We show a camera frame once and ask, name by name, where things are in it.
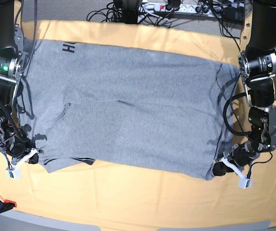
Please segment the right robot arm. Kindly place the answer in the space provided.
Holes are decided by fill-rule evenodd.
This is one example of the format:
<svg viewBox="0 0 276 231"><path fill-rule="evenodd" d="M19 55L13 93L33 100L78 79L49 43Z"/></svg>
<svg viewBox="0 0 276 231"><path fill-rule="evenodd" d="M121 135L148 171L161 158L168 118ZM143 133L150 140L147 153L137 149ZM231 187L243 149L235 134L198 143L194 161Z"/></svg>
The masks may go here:
<svg viewBox="0 0 276 231"><path fill-rule="evenodd" d="M17 93L30 62L24 51L23 29L17 23L20 13L21 9L14 11L13 0L0 0L0 152L11 156L13 165L35 164L39 153L13 118L19 114Z"/></svg>

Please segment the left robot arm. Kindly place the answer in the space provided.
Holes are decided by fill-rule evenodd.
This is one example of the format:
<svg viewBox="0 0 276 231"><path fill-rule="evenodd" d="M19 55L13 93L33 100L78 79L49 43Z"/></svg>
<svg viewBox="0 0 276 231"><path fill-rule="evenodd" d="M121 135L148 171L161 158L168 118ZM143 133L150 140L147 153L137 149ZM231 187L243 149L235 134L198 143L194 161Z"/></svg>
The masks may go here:
<svg viewBox="0 0 276 231"><path fill-rule="evenodd" d="M244 23L240 34L238 57L244 92L234 95L224 105L227 129L247 141L235 144L231 151L218 155L213 166L215 176L242 171L252 166L261 153L276 149L276 0L246 0ZM250 131L237 132L227 122L227 110L234 100L246 98Z"/></svg>

